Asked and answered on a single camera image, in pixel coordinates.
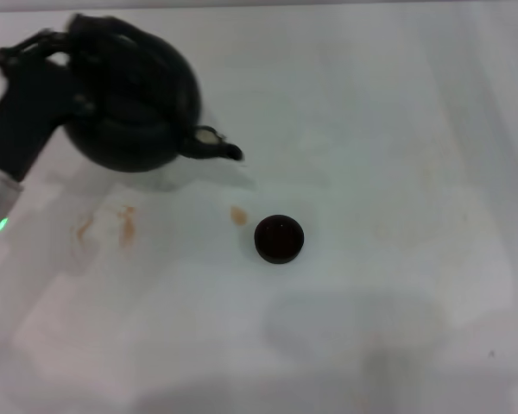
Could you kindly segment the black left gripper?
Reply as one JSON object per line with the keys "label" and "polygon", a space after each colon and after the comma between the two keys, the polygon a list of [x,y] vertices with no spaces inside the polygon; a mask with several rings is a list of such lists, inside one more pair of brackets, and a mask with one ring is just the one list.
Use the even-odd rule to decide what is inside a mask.
{"label": "black left gripper", "polygon": [[[67,53],[68,69],[46,59],[56,53]],[[59,126],[96,115],[100,58],[72,46],[67,33],[46,28],[0,47],[0,66],[7,79],[0,98],[0,171],[22,181]]]}

